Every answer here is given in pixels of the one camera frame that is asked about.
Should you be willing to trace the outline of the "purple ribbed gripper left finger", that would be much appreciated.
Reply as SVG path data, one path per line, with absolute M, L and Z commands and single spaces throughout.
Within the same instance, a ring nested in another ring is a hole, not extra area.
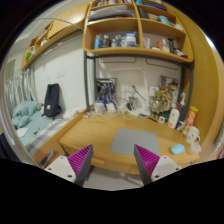
M 82 186 L 88 174 L 92 157 L 93 146 L 89 145 L 68 157 L 59 156 L 45 170 L 76 185 Z

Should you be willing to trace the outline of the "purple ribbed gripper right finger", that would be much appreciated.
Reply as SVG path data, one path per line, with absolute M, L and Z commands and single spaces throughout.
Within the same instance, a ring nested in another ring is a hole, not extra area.
M 148 185 L 180 170 L 168 156 L 161 156 L 139 145 L 134 146 L 134 156 L 144 185 Z

